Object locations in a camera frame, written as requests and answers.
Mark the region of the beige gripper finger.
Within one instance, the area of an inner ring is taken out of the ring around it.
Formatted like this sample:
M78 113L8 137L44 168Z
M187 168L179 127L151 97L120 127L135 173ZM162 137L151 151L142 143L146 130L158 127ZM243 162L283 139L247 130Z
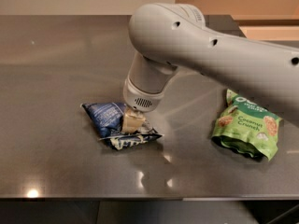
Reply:
M134 133L137 131L146 118L140 111L133 110L131 107L126 107L123 114L122 132L123 133Z

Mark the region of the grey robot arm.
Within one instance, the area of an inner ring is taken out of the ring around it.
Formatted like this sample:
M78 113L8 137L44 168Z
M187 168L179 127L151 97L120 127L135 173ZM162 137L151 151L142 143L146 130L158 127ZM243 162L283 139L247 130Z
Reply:
M123 97L131 108L154 110L181 66L299 125L299 48L214 31L188 4L146 4L128 32L136 54Z

